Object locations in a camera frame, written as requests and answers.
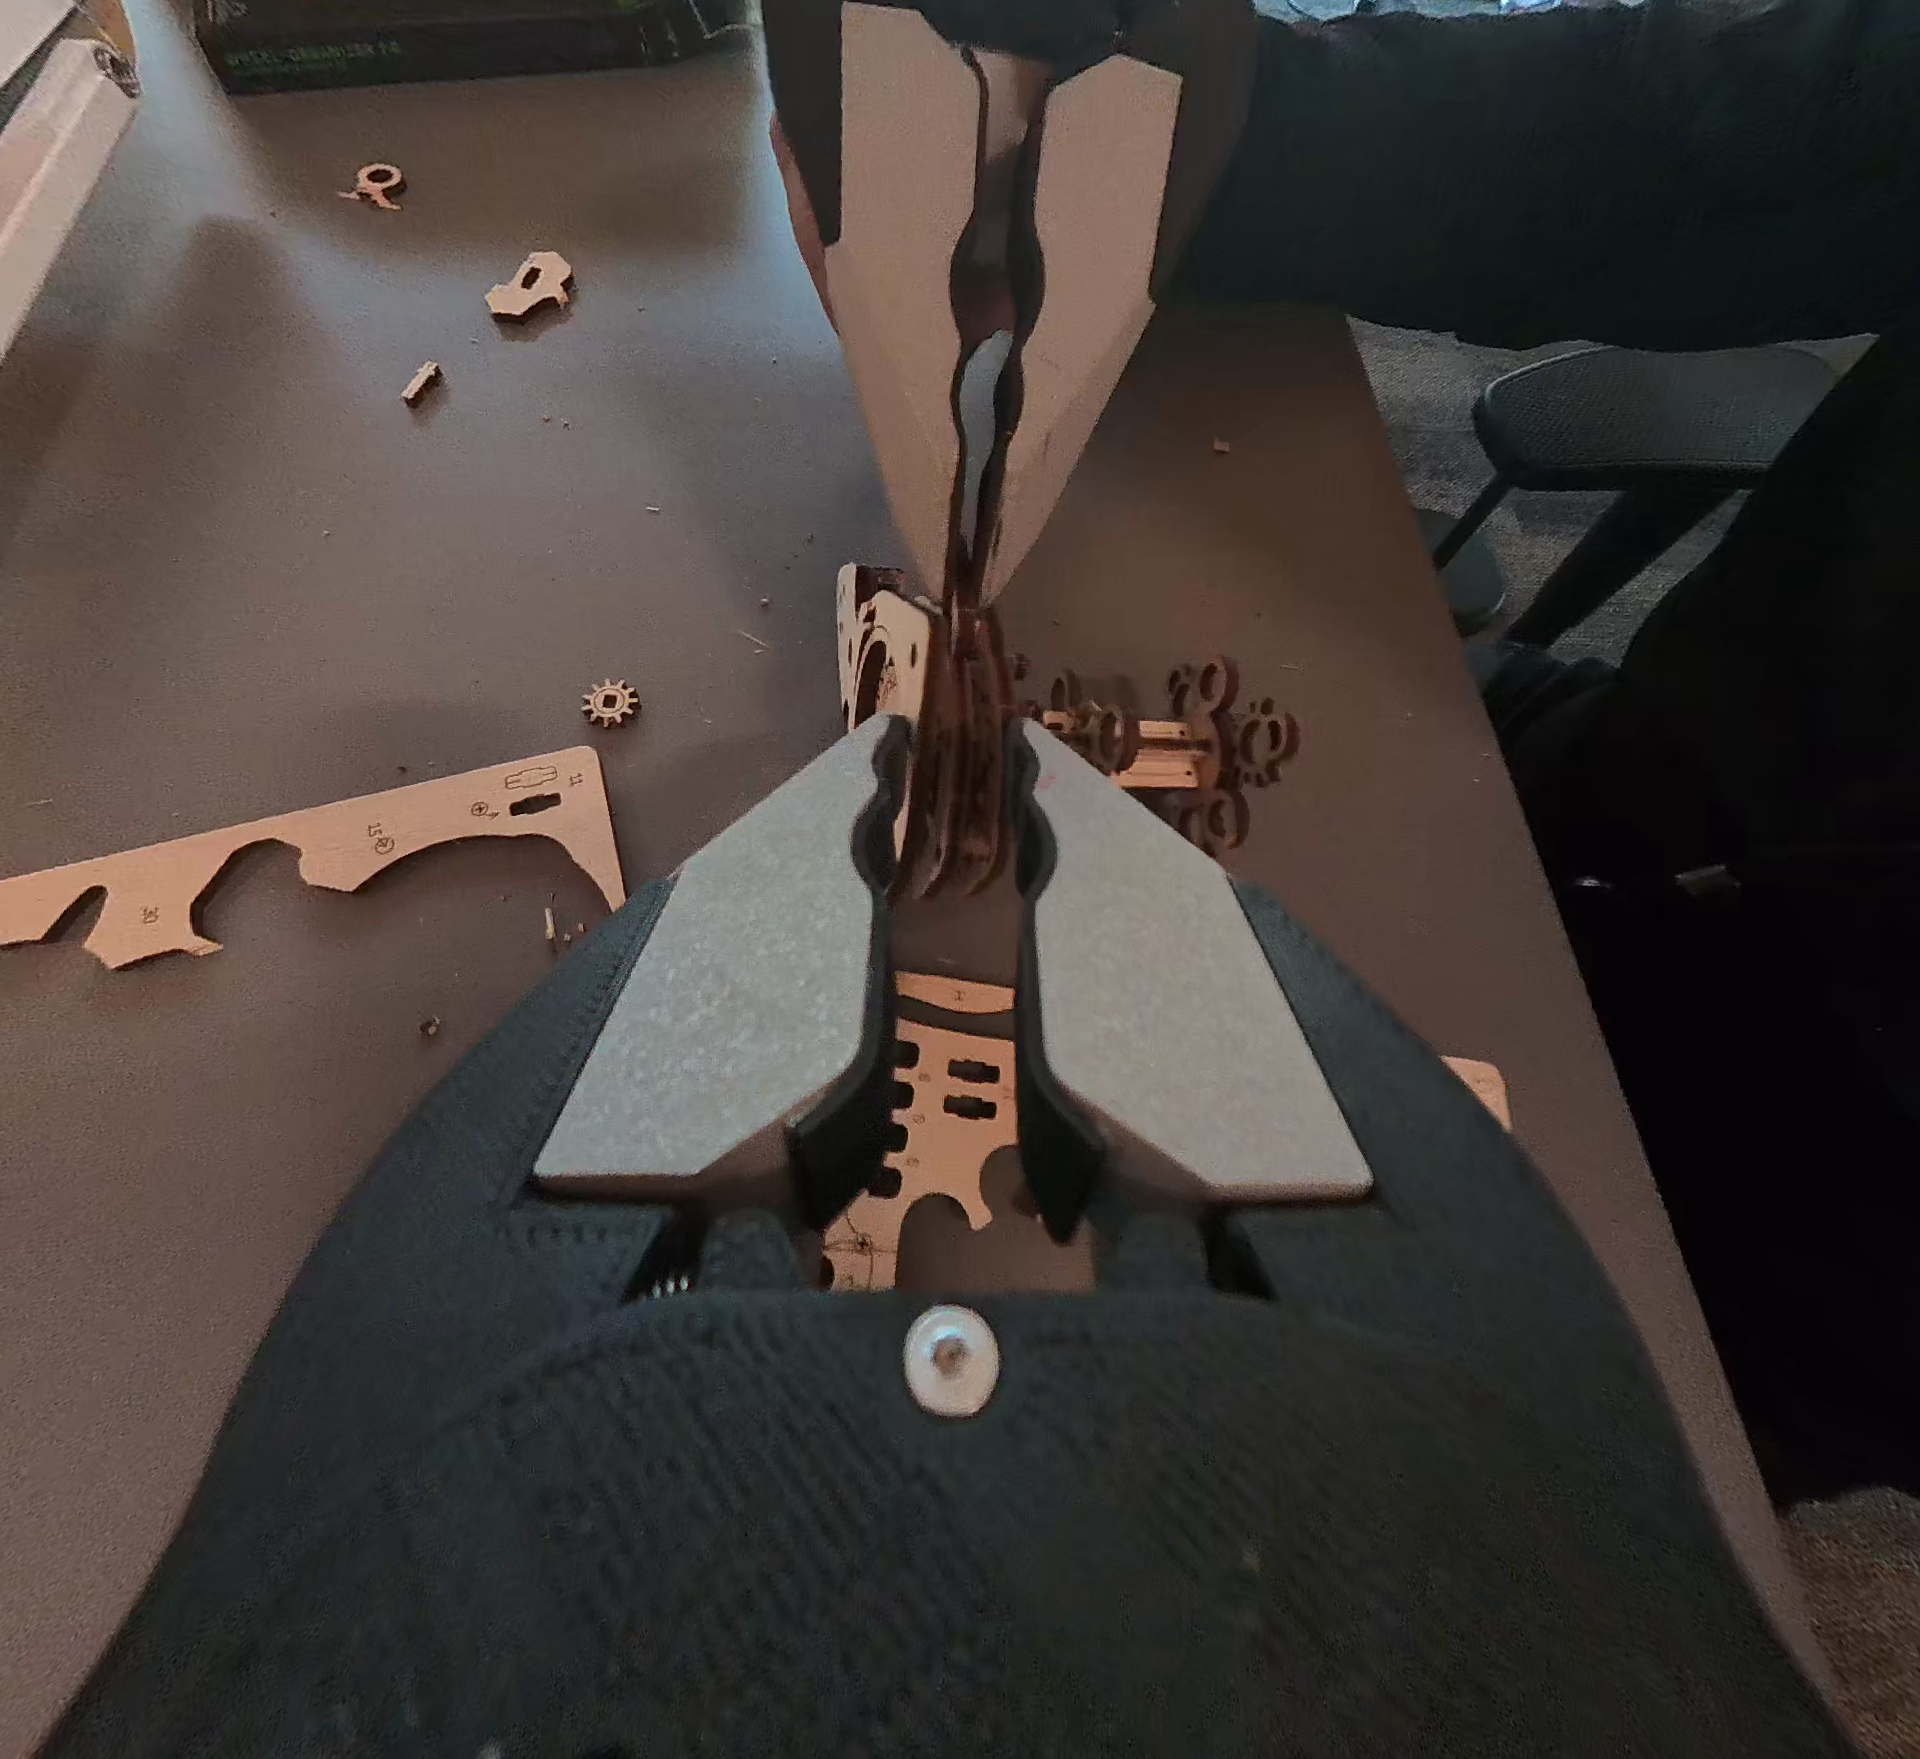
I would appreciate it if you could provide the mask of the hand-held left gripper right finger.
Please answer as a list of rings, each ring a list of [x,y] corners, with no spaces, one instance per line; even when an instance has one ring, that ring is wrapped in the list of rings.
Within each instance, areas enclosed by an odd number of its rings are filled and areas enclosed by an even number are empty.
[[[1045,1232],[1368,1198],[1373,1172],[1236,884],[1034,720],[1011,726],[1018,1142]]]

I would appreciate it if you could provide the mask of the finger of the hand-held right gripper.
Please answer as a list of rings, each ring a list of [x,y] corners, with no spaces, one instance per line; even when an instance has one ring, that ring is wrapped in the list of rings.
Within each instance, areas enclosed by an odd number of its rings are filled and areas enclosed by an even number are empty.
[[[907,558],[942,598],[976,598],[952,274],[978,210],[990,82],[913,10],[846,0],[838,24],[833,328]]]
[[[1007,240],[1014,344],[973,520],[978,602],[1039,540],[1152,316],[1181,88],[1118,52],[1045,92],[1025,138]]]

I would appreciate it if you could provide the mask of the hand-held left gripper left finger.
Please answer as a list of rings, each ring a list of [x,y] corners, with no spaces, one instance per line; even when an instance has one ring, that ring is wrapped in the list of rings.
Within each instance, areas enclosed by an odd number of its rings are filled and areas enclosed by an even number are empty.
[[[545,1194],[838,1218],[893,1124],[912,734],[871,716],[687,858],[533,1162]]]

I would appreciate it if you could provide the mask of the cut-out plywood sheet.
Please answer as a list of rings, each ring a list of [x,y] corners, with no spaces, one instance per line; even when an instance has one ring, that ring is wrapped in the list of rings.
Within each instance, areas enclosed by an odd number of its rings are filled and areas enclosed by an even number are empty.
[[[822,1288],[891,1290],[913,1208],[939,1200],[957,1208],[980,1256],[972,1286],[1087,1292],[1090,1234],[1050,1242],[1022,1174],[1004,1196],[990,1190],[995,1156],[1018,1148],[1014,990],[898,972],[893,1004],[890,1144],[867,1188],[822,1232]]]

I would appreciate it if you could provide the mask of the round wooden gear model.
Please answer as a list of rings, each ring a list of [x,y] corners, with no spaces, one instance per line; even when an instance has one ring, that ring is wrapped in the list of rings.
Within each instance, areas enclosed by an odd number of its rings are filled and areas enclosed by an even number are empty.
[[[948,614],[912,594],[901,572],[841,566],[833,664],[848,732],[871,716],[907,726],[891,896],[983,892],[1018,840],[1005,744],[1022,710],[995,612]]]

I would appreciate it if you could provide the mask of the person's right forearm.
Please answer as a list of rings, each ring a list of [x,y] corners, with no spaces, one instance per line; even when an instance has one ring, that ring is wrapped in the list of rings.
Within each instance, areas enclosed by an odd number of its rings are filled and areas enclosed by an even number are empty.
[[[1259,20],[1173,292],[1491,348],[1915,318],[1917,0]]]

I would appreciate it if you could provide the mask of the person's right hand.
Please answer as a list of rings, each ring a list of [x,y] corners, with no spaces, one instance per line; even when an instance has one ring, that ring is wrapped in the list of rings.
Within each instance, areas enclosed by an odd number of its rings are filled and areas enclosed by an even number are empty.
[[[836,332],[838,320],[833,314],[831,292],[825,272],[825,242],[819,236],[819,228],[803,188],[803,176],[799,164],[792,152],[787,136],[781,126],[777,112],[769,116],[768,136],[771,154],[779,174],[779,188],[783,194],[785,218],[789,224],[789,234],[794,238],[796,250],[803,262],[807,278],[817,296],[817,304],[825,316],[828,326]]]

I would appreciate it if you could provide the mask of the wooden gear axle assembly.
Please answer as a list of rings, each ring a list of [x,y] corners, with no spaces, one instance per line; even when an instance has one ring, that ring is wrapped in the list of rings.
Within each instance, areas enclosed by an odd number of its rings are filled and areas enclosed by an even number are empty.
[[[1095,700],[1061,670],[1018,714],[1221,860],[1246,842],[1250,794],[1277,786],[1297,756],[1300,722],[1271,696],[1246,696],[1236,660],[1223,654],[1169,668],[1164,706],[1164,716],[1143,716],[1130,702]]]

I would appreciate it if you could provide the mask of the broken plywood sheet fragment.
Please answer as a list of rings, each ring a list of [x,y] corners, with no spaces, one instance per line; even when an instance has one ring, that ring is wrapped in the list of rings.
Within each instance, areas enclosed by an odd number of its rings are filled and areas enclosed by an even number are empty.
[[[219,944],[200,932],[197,904],[251,848],[289,850],[302,884],[354,894],[427,852],[527,838],[560,846],[608,910],[625,904],[601,762],[574,746],[5,878],[2,946],[38,946],[98,898],[81,946],[104,968],[212,956]]]

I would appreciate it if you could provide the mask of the small keyhole wooden piece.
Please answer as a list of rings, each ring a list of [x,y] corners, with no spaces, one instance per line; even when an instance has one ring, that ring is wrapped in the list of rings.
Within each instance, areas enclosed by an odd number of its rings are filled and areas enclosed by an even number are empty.
[[[532,250],[484,302],[492,322],[523,328],[542,316],[565,312],[574,298],[574,268],[554,250]]]

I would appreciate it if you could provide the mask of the black chair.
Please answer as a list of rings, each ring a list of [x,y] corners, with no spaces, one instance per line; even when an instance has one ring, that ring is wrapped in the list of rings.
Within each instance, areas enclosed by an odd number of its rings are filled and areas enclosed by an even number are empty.
[[[1490,480],[1431,520],[1438,574],[1512,494],[1606,494],[1608,504],[1508,626],[1547,648],[1591,618],[1711,512],[1749,492],[1837,384],[1802,346],[1649,354],[1581,348],[1491,380],[1472,406]]]

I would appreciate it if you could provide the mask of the person's dark clothed body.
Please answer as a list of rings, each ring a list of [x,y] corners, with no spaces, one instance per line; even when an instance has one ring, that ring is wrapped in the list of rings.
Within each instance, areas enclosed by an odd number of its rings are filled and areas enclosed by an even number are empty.
[[[1619,664],[1468,656],[1770,1495],[1915,1495],[1915,316]]]

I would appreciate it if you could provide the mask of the white page holder bar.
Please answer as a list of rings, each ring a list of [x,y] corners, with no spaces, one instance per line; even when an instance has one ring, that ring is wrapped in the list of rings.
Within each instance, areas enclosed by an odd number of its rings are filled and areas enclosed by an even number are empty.
[[[12,94],[2,132],[2,352],[65,246],[139,96],[108,42],[59,38]]]

